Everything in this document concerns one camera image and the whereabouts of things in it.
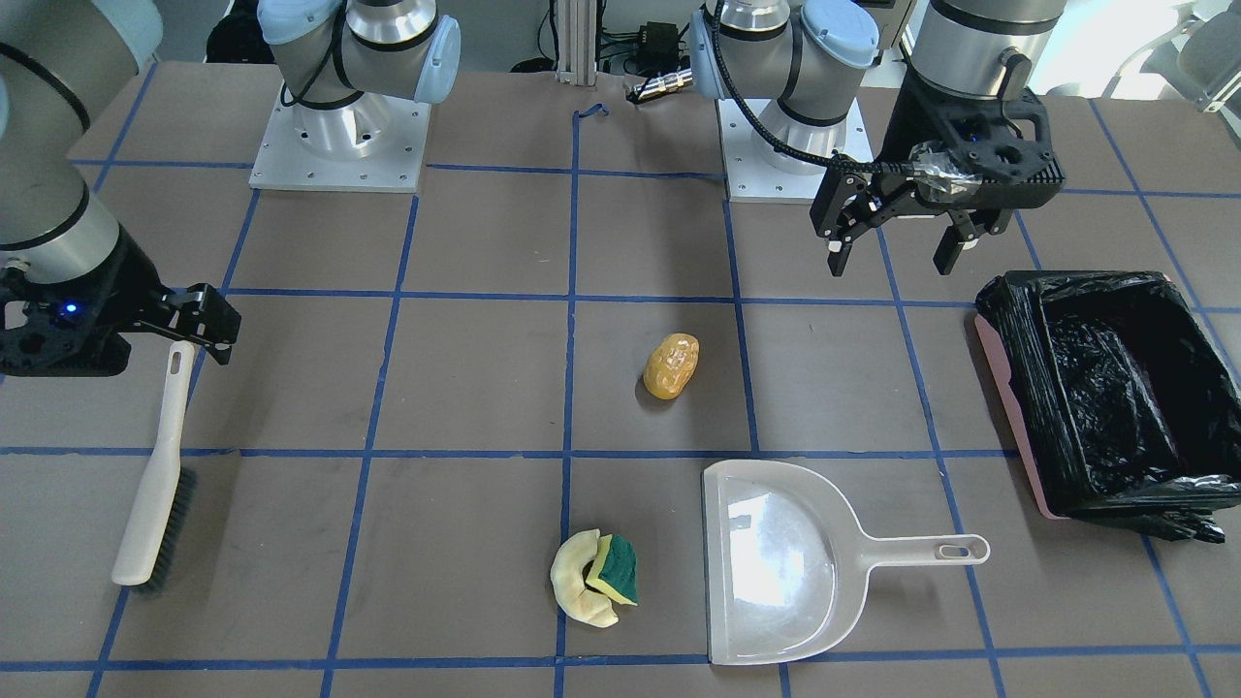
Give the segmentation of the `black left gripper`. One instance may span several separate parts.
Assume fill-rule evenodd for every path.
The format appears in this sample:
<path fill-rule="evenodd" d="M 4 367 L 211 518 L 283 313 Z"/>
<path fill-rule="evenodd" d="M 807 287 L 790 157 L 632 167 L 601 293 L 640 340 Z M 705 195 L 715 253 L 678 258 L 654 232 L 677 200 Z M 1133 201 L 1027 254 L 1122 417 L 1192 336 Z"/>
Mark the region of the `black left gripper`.
<path fill-rule="evenodd" d="M 1004 233 L 1011 207 L 1041 207 L 1059 195 L 1066 176 L 1054 152 L 1049 113 L 1033 91 L 1018 99 L 970 99 L 939 91 L 918 75 L 905 75 L 877 161 L 908 161 L 915 147 L 937 143 L 957 171 L 980 178 L 975 193 L 953 202 L 934 252 L 939 274 L 951 274 L 959 256 L 985 235 Z M 880 174 L 827 169 L 812 199 L 812 229 L 828 247 L 828 267 L 839 277 L 853 243 L 891 220 L 877 184 Z"/>

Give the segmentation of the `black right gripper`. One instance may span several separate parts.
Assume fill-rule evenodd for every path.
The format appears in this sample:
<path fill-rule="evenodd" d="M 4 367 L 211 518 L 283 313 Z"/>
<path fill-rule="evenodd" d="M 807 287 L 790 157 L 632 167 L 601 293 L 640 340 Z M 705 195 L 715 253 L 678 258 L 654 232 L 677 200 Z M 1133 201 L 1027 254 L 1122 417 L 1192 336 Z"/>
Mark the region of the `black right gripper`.
<path fill-rule="evenodd" d="M 29 273 L 2 270 L 2 304 L 19 303 L 24 324 L 2 322 L 2 374 L 17 378 L 110 378 L 123 373 L 133 330 L 159 308 L 169 325 L 182 325 L 189 342 L 227 365 L 242 317 L 213 286 L 199 283 L 168 293 L 168 284 L 127 230 L 96 270 L 79 278 L 36 283 Z"/>

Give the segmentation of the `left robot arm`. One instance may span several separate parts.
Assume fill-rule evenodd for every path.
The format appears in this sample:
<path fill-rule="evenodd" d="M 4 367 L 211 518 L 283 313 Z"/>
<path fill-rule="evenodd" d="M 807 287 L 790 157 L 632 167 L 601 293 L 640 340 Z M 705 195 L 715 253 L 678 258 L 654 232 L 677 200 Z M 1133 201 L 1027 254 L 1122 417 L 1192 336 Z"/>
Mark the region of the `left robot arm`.
<path fill-rule="evenodd" d="M 714 1 L 688 24 L 694 87 L 719 107 L 730 195 L 810 202 L 831 274 L 894 219 L 949 219 L 949 274 L 1011 215 L 1064 189 L 1047 111 L 1029 88 L 1064 1 L 931 1 L 877 152 L 856 103 L 908 1 Z"/>

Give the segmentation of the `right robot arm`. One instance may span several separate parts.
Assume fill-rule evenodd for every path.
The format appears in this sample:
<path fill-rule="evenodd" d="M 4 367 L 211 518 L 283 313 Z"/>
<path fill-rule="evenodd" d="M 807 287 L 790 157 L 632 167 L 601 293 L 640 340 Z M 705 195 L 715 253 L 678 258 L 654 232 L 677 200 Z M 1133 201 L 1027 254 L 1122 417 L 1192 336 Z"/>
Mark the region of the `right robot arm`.
<path fill-rule="evenodd" d="M 262 1 L 283 87 L 251 186 L 413 193 L 429 107 L 460 70 L 460 24 L 434 1 Z M 230 361 L 240 313 L 208 284 L 169 288 L 67 153 L 161 41 L 150 1 L 2 4 L 5 375 L 115 376 L 128 333 Z"/>

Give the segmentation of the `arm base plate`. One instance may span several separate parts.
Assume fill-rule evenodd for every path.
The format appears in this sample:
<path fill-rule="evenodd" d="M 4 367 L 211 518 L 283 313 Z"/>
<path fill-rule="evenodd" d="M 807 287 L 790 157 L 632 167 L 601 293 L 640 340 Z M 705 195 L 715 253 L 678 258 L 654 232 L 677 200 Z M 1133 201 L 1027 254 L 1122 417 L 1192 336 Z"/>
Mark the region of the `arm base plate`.
<path fill-rule="evenodd" d="M 732 99 L 717 99 L 719 145 L 725 161 L 726 183 L 731 202 L 802 204 L 814 200 L 825 169 L 783 158 L 755 132 Z M 853 102 L 845 120 L 829 132 L 813 137 L 798 125 L 779 130 L 786 142 L 802 149 L 827 144 L 829 153 L 839 153 L 855 161 L 872 160 L 862 114 Z"/>
<path fill-rule="evenodd" d="M 429 116 L 426 103 L 375 93 L 336 111 L 276 102 L 249 185 L 283 191 L 414 194 Z"/>

